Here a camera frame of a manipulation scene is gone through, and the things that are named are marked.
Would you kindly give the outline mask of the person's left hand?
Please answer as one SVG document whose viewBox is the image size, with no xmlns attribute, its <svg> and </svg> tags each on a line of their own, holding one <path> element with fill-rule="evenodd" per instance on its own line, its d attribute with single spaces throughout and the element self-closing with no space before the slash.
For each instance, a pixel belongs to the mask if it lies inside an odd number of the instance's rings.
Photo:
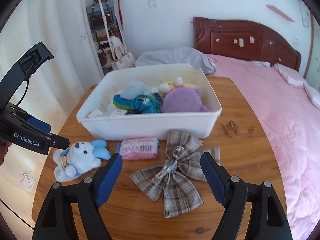
<svg viewBox="0 0 320 240">
<path fill-rule="evenodd" d="M 0 165 L 4 163 L 4 158 L 8 153 L 8 148 L 12 145 L 11 142 L 5 141 L 0 144 Z"/>
</svg>

